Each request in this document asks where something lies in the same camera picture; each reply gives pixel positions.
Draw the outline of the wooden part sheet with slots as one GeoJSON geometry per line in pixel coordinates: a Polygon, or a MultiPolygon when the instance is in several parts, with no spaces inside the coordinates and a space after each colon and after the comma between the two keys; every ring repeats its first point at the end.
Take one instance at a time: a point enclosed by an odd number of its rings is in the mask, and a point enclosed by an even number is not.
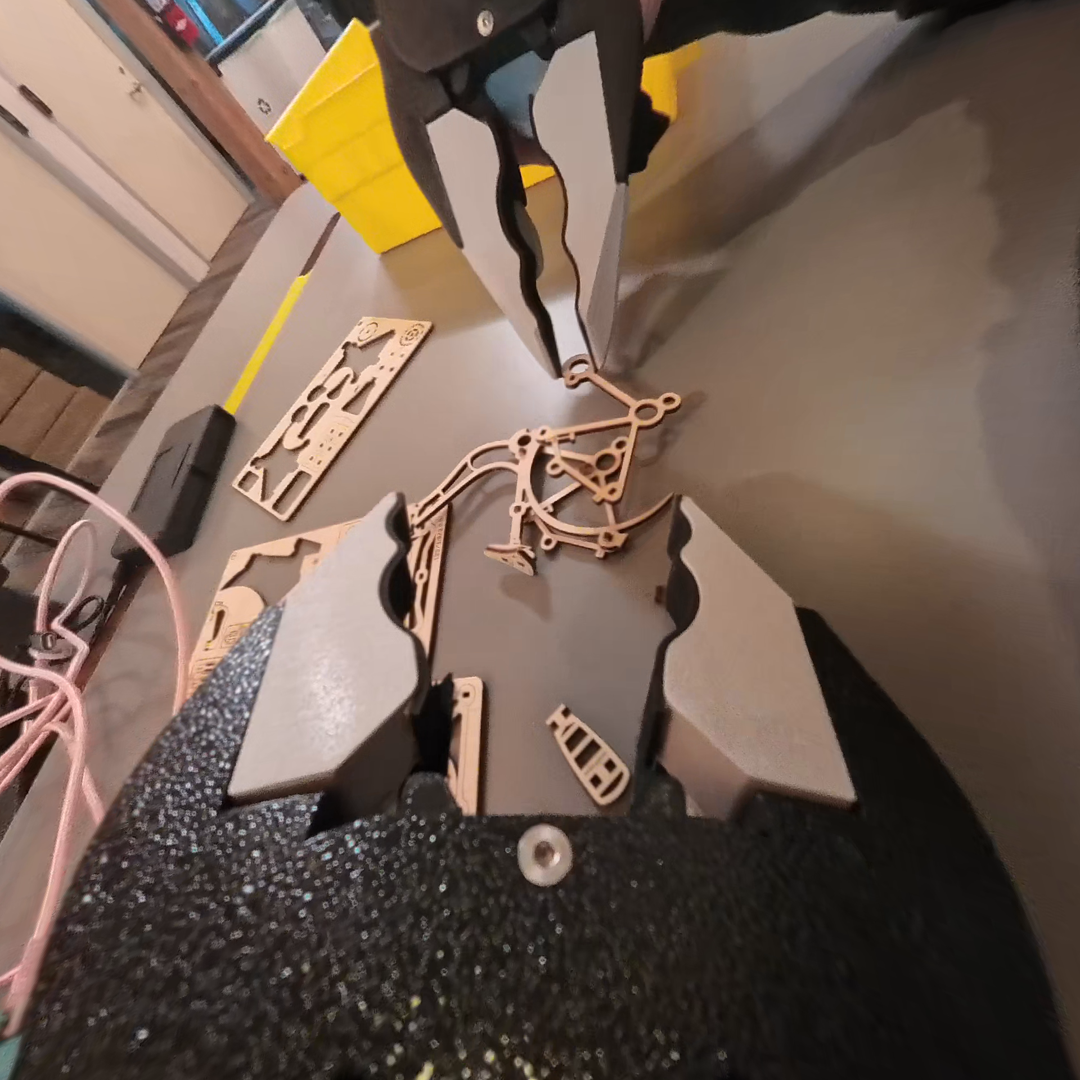
{"type": "Polygon", "coordinates": [[[477,816],[485,765],[485,687],[480,677],[453,679],[453,738],[447,783],[464,816],[477,816]]]}

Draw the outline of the wooden bicycle frame with saddle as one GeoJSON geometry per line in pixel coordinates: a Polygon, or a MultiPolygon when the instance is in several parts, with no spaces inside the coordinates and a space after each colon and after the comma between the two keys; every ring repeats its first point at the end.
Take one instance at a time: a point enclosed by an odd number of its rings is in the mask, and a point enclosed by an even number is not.
{"type": "Polygon", "coordinates": [[[536,546],[527,542],[534,528],[542,551],[577,546],[603,561],[626,546],[629,532],[647,515],[619,519],[617,508],[627,486],[627,471],[636,449],[638,428],[627,426],[595,453],[573,449],[578,438],[612,431],[615,421],[585,426],[582,431],[557,433],[546,426],[521,429],[509,438],[475,447],[453,468],[432,492],[408,507],[411,528],[433,519],[445,507],[485,476],[502,471],[512,475],[514,492],[507,542],[485,548],[485,555],[519,573],[536,573],[536,546]],[[600,509],[599,524],[561,519],[559,507],[584,494],[600,509]]]}

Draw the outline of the wooden part sheet with gears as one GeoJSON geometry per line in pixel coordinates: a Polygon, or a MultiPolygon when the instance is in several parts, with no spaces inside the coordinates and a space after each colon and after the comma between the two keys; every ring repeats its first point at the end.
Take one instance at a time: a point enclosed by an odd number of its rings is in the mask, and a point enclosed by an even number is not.
{"type": "MultiPolygon", "coordinates": [[[[438,600],[451,522],[453,509],[444,507],[432,519],[411,526],[408,567],[413,600],[405,624],[426,646],[429,659],[433,658],[437,642],[438,600]]],[[[234,550],[224,564],[208,613],[197,635],[188,664],[186,696],[195,693],[264,609],[313,573],[356,526],[357,519],[345,519],[234,550]]]]}

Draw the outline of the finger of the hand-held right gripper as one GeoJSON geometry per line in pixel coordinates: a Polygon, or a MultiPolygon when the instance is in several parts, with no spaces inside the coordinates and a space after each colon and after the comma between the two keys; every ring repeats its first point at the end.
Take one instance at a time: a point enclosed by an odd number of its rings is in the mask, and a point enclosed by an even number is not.
{"type": "Polygon", "coordinates": [[[562,2],[534,96],[534,134],[564,195],[561,245],[573,267],[573,310],[593,361],[609,352],[627,222],[629,151],[642,83],[636,1],[562,2]]]}
{"type": "Polygon", "coordinates": [[[546,374],[561,356],[538,291],[540,237],[507,133],[459,110],[427,126],[465,260],[546,374]]]}

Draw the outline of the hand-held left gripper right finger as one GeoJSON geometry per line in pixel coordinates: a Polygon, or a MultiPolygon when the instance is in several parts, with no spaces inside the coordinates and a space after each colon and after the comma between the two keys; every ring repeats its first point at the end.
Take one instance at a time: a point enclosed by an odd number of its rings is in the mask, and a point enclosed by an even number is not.
{"type": "Polygon", "coordinates": [[[788,593],[688,496],[674,507],[669,559],[674,627],[658,654],[647,761],[697,816],[727,820],[759,794],[855,806],[788,593]]]}

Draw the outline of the black case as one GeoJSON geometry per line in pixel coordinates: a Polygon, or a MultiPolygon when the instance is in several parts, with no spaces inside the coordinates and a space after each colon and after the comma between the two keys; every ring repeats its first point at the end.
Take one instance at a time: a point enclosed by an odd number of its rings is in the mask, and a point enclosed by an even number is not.
{"type": "Polygon", "coordinates": [[[195,542],[237,419],[210,404],[171,426],[141,480],[129,519],[168,559],[195,542]]]}

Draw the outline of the yellow plastic bin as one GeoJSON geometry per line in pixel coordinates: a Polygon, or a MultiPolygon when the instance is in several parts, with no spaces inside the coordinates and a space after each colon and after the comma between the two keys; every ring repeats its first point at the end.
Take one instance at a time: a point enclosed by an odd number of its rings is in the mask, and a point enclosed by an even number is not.
{"type": "MultiPolygon", "coordinates": [[[[648,39],[661,2],[640,2],[648,39]]],[[[267,140],[281,150],[365,242],[379,254],[438,229],[438,216],[399,149],[384,98],[384,78],[365,19],[351,21],[267,140]]],[[[645,60],[642,87],[672,120],[681,60],[645,60]]],[[[553,165],[524,165],[529,187],[557,178],[553,165]]]]}

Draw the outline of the small oblong wooden part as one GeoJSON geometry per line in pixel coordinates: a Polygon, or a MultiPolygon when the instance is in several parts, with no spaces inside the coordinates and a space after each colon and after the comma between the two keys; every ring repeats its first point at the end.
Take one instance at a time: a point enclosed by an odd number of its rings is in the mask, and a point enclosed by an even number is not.
{"type": "Polygon", "coordinates": [[[561,705],[546,717],[546,728],[593,804],[608,808],[623,797],[631,769],[588,723],[581,721],[568,706],[561,705]]]}

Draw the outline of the narrow wooden part sheet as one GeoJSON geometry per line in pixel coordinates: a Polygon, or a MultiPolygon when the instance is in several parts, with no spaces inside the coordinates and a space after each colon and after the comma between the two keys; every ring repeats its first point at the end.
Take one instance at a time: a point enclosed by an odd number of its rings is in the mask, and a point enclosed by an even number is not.
{"type": "Polygon", "coordinates": [[[275,519],[292,519],[431,330],[419,319],[360,319],[249,455],[237,492],[275,519]]]}

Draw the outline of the yellow tape strip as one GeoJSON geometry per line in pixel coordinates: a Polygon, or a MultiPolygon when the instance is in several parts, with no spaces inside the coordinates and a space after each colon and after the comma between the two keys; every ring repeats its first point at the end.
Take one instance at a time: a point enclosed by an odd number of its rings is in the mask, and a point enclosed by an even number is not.
{"type": "Polygon", "coordinates": [[[264,362],[268,357],[273,345],[275,345],[276,337],[289,320],[291,311],[294,310],[295,305],[303,296],[303,291],[310,276],[311,271],[296,276],[291,283],[291,288],[276,306],[276,312],[265,328],[262,337],[260,337],[258,343],[255,346],[243,370],[237,377],[237,383],[230,391],[228,399],[222,402],[222,411],[226,411],[229,416],[237,417],[237,411],[244,402],[244,399],[249,394],[251,386],[262,370],[264,362]]]}

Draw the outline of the triangular wooden bicycle frame part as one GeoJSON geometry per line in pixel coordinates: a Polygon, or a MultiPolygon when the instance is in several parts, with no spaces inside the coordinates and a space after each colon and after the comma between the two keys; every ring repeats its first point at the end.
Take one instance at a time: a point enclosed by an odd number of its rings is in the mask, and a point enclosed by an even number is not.
{"type": "Polygon", "coordinates": [[[631,517],[620,515],[642,436],[680,411],[681,396],[669,391],[651,399],[635,399],[602,375],[585,355],[568,361],[562,379],[568,389],[588,384],[600,391],[621,406],[622,411],[606,420],[545,426],[538,430],[535,465],[542,467],[546,480],[561,480],[562,487],[544,494],[543,485],[530,480],[528,519],[539,536],[542,552],[552,554],[561,546],[576,546],[604,561],[626,546],[631,532],[650,523],[673,501],[667,494],[642,513],[631,517]],[[557,509],[579,496],[588,497],[600,510],[598,524],[561,519],[557,509]]]}

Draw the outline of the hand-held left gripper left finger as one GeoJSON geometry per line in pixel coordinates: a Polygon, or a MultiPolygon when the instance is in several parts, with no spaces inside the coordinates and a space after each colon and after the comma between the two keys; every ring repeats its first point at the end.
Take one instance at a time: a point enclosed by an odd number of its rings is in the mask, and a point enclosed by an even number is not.
{"type": "Polygon", "coordinates": [[[388,492],[283,600],[227,789],[231,804],[329,794],[346,820],[383,812],[417,759],[430,687],[411,609],[410,524],[388,492]]]}

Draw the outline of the cream cabinet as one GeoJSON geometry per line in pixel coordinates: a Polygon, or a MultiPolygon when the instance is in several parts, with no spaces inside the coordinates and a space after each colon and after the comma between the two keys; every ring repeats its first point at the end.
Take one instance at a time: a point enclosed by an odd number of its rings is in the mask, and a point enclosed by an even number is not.
{"type": "Polygon", "coordinates": [[[2,302],[136,372],[253,195],[87,2],[1,3],[2,302]]]}

